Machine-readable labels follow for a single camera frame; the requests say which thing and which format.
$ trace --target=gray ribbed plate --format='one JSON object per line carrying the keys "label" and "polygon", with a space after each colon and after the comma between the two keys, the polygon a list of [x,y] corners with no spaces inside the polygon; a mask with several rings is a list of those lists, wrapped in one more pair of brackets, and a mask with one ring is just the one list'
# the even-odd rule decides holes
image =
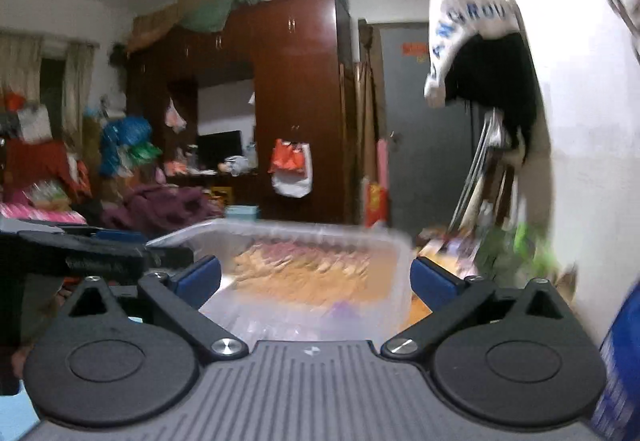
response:
{"label": "gray ribbed plate", "polygon": [[[64,399],[64,389],[60,389]],[[368,342],[259,342],[207,367],[184,401],[125,429],[79,432],[41,423],[29,441],[590,441],[583,424],[535,434],[475,424],[443,405],[417,367]]]}

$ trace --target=purple item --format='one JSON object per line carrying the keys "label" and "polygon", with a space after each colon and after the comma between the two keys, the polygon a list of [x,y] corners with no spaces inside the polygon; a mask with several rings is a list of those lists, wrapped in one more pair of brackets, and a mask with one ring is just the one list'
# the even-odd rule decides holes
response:
{"label": "purple item", "polygon": [[139,231],[155,238],[222,216],[222,209],[209,201],[200,188],[142,185],[132,190],[120,207],[106,210],[102,221],[107,228]]}

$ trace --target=curtain rod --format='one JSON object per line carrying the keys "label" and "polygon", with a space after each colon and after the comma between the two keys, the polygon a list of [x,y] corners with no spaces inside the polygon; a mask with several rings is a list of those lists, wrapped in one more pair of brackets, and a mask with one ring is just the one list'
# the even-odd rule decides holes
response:
{"label": "curtain rod", "polygon": [[58,42],[67,42],[67,43],[75,43],[75,44],[86,44],[89,45],[91,47],[94,47],[96,49],[100,49],[100,44],[94,40],[86,40],[86,39],[81,39],[81,38],[71,38],[71,37],[65,37],[65,36],[60,36],[60,35],[56,35],[53,33],[47,33],[44,31],[28,31],[28,30],[21,30],[21,29],[16,29],[13,27],[4,27],[4,26],[0,26],[0,33],[6,33],[6,34],[11,34],[11,35],[16,35],[16,36],[32,36],[32,37],[40,37],[44,40],[56,40]]}

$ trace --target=green plastic bag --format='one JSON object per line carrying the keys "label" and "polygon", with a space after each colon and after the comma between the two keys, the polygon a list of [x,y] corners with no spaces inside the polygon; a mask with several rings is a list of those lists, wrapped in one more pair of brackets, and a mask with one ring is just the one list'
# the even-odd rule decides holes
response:
{"label": "green plastic bag", "polygon": [[158,147],[153,146],[148,141],[132,146],[129,148],[129,158],[134,166],[146,165],[153,163],[155,159],[162,153]]}

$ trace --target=silver screw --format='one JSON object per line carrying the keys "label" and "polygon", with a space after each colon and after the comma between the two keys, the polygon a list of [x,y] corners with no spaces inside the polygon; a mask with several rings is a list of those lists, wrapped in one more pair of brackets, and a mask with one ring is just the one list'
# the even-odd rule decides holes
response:
{"label": "silver screw", "polygon": [[393,338],[386,342],[386,348],[395,355],[410,355],[418,350],[418,344],[407,338]]}
{"label": "silver screw", "polygon": [[211,350],[220,356],[233,356],[242,350],[242,344],[233,338],[222,338],[211,344]]}

